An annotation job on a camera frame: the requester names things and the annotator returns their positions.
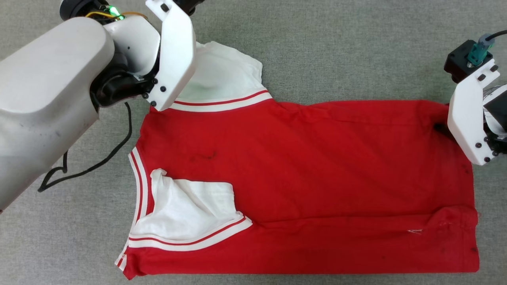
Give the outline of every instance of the stain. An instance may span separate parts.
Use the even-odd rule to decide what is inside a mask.
[[[214,151],[214,152],[213,152],[213,154],[212,154],[211,156],[208,156],[208,155],[202,155],[202,154],[200,154],[199,156],[200,156],[200,157],[202,157],[202,158],[205,158],[205,159],[209,159],[209,160],[211,160],[211,159],[213,159],[213,158],[215,158],[215,157],[216,157],[216,151]]]

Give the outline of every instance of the green led light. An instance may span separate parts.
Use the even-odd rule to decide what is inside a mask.
[[[115,16],[115,17],[118,17],[120,16],[120,11],[118,11],[118,9],[116,9],[116,7],[113,7],[113,6],[109,6],[109,13],[111,13],[111,15]],[[121,16],[119,17],[120,20],[123,20],[125,19],[125,17]]]

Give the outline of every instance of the teal connector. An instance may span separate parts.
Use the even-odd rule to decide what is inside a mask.
[[[490,39],[489,41],[487,41],[486,38],[489,36],[490,34],[488,33],[483,35],[479,39],[479,41],[476,44],[474,44],[472,50],[468,54],[468,61],[474,66],[481,65],[484,59],[486,58],[489,49],[493,47],[495,39]]]

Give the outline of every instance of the gray floor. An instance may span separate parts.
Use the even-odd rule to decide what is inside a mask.
[[[60,23],[59,2],[1,0],[0,58]],[[160,26],[143,2],[111,0]],[[467,39],[506,29],[506,12],[505,0],[207,0],[193,21],[200,42],[217,41],[264,63],[265,85],[280,101],[448,102],[455,84],[443,71],[447,54]],[[502,72],[507,37],[492,53]],[[497,83],[507,83],[507,72]],[[2,214],[1,285],[127,283],[113,261],[134,211],[127,154],[148,110],[143,101],[132,105],[135,136],[107,166],[44,194],[33,186]],[[71,171],[100,161],[126,132],[123,105],[102,110],[101,121],[71,149]],[[506,173],[506,157],[475,168],[481,213],[475,274],[166,275],[130,284],[507,284]]]

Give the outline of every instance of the red t-shirt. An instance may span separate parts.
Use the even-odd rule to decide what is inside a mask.
[[[130,155],[127,278],[478,270],[472,167],[436,130],[447,106],[278,103],[258,61],[199,50],[195,78],[171,109],[151,109]],[[235,76],[250,85],[218,84]]]

